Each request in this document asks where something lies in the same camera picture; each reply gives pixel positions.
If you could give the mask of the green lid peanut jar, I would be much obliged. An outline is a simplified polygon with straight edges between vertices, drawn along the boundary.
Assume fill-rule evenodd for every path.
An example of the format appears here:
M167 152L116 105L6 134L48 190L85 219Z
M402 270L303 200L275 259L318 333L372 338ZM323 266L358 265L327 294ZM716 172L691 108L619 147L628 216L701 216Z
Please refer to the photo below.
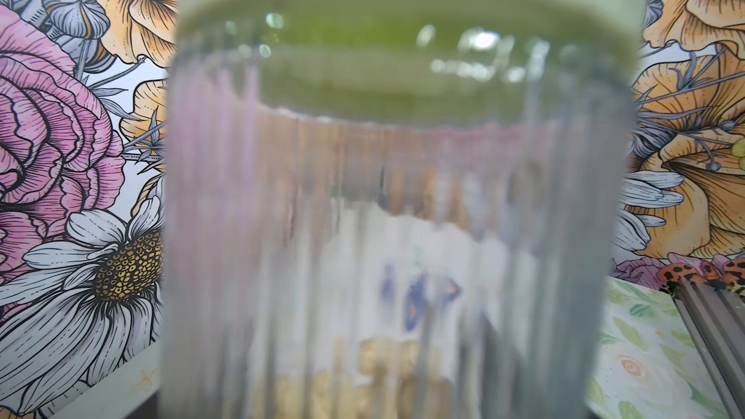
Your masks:
M587 418L644 0L178 0L164 418Z

